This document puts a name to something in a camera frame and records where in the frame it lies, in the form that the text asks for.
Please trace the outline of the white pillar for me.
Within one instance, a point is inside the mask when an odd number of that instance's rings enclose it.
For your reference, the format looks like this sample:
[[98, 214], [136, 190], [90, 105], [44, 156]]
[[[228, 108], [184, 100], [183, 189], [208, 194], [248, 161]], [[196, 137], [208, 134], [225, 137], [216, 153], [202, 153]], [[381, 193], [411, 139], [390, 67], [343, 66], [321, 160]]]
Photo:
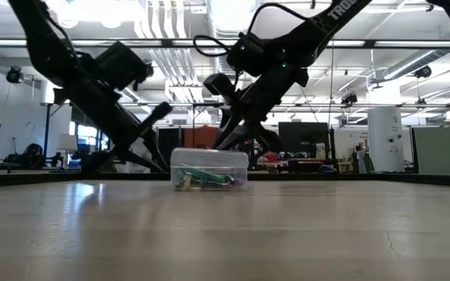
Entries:
[[372, 108], [368, 113], [370, 157], [381, 173], [405, 171], [402, 117], [399, 108]]

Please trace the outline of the person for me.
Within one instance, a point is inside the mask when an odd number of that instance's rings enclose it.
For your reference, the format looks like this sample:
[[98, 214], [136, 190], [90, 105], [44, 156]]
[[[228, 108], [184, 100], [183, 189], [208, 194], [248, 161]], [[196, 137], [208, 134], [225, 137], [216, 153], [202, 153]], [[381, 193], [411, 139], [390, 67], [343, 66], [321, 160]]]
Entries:
[[39, 144], [29, 144], [19, 155], [18, 163], [24, 169], [41, 169], [45, 164], [43, 148]]

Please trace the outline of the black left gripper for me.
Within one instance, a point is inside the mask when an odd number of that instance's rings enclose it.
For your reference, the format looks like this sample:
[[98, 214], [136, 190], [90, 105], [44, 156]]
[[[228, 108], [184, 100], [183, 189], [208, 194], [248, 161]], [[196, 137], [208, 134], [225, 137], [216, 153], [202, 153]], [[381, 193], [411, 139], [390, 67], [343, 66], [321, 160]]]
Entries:
[[[164, 101], [146, 119], [140, 120], [118, 102], [118, 97], [115, 91], [97, 84], [66, 84], [55, 89], [57, 105], [70, 101], [114, 144], [111, 151], [97, 151], [83, 158], [81, 172], [98, 173], [115, 156], [121, 162], [167, 172], [169, 167], [159, 150], [157, 133], [152, 126], [169, 114], [172, 107]], [[142, 138], [151, 158], [141, 157], [130, 151], [130, 146], [139, 138]]]

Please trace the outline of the grey-green partition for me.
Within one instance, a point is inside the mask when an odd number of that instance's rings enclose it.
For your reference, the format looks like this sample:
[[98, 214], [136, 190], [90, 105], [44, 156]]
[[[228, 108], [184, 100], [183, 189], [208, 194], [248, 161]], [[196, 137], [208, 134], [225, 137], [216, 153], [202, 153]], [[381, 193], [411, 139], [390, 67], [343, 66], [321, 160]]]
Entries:
[[418, 173], [450, 176], [450, 126], [415, 127], [412, 135]]

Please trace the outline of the black metal stand frame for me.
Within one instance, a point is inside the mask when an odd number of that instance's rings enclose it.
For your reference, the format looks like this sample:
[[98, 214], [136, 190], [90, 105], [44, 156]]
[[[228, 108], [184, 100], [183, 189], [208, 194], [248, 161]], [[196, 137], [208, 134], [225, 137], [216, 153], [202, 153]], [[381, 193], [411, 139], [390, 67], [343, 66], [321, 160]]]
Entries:
[[192, 147], [195, 148], [195, 142], [196, 142], [196, 136], [195, 136], [195, 119], [197, 114], [196, 112], [196, 108], [203, 108], [203, 110], [206, 110], [208, 107], [212, 107], [212, 108], [220, 108], [222, 106], [224, 106], [225, 103], [224, 102], [213, 102], [213, 103], [192, 103], [191, 107], [192, 107]]

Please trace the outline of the orange partition panel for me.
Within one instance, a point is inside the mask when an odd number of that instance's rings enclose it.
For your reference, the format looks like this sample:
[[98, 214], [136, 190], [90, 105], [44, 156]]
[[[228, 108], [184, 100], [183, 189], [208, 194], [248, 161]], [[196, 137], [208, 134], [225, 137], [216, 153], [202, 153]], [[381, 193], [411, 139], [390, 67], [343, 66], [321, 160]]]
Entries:
[[212, 148], [218, 134], [218, 128], [200, 126], [184, 129], [185, 148]]

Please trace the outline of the black monitor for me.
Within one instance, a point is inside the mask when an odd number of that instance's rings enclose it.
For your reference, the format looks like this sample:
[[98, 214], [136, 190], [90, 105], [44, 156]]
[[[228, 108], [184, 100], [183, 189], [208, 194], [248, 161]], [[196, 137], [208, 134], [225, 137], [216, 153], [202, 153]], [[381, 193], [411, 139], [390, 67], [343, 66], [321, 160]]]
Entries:
[[278, 130], [285, 158], [328, 159], [329, 131], [326, 123], [279, 123]]

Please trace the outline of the black table frame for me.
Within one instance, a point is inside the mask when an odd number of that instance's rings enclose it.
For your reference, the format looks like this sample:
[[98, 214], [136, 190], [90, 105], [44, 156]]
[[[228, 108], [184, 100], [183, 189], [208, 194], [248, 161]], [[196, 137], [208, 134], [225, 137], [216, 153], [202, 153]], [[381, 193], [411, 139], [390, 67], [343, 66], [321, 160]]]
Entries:
[[[0, 187], [37, 183], [54, 183], [80, 180], [141, 180], [164, 181], [170, 175], [163, 173], [128, 174], [101, 173], [93, 176], [80, 173], [8, 173], [0, 174]], [[382, 174], [268, 174], [250, 173], [250, 181], [387, 181], [400, 183], [420, 183], [450, 187], [450, 176], [420, 175], [412, 173]]]

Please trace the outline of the white lamp shade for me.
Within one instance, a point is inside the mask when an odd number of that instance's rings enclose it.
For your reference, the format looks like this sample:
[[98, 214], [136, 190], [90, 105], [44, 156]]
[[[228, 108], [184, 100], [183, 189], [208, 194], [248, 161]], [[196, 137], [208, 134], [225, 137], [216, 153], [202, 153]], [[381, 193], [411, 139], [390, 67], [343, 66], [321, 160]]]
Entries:
[[77, 150], [77, 137], [75, 135], [69, 135], [63, 133], [59, 137], [57, 144], [58, 151], [76, 151]]

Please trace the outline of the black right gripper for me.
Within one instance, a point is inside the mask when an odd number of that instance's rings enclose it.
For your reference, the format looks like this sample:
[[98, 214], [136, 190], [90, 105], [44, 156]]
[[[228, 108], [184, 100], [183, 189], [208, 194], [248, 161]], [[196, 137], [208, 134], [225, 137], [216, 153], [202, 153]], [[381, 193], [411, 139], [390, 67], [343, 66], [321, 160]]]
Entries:
[[278, 134], [264, 128], [261, 122], [266, 120], [266, 114], [275, 105], [281, 103], [282, 97], [294, 84], [305, 86], [308, 79], [306, 68], [272, 68], [241, 89], [224, 73], [208, 76], [203, 83], [205, 88], [212, 95], [219, 95], [224, 99], [224, 105], [220, 107], [220, 127], [213, 148], [230, 150], [236, 145], [239, 136], [235, 130], [244, 121], [251, 138], [264, 151], [282, 151], [284, 146]]

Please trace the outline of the bright green marker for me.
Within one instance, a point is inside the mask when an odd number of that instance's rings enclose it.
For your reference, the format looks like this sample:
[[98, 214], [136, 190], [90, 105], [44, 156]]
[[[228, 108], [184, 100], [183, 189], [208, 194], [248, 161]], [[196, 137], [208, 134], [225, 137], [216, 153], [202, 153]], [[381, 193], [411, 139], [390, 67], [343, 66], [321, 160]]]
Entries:
[[234, 181], [234, 178], [231, 176], [210, 173], [201, 169], [182, 169], [181, 172], [185, 176], [190, 176], [192, 180], [198, 181], [199, 183], [215, 183], [226, 185]]

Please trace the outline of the clear plastic supply box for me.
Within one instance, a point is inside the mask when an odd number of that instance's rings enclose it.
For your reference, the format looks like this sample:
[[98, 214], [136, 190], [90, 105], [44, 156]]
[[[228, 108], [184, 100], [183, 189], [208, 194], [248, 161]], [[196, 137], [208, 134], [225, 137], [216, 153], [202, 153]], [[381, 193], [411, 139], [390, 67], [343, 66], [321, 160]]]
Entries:
[[[185, 176], [181, 170], [182, 169], [201, 169], [206, 172], [216, 173], [216, 174], [224, 174], [231, 176], [233, 178], [242, 178], [247, 180], [248, 182], [248, 170], [245, 168], [200, 168], [200, 167], [191, 167], [191, 166], [180, 166], [176, 168], [172, 168], [170, 172], [170, 180], [175, 188], [177, 182]], [[199, 183], [198, 181], [191, 181], [191, 189], [190, 190], [233, 190], [242, 187], [230, 187], [229, 184], [215, 184], [215, 183]]]

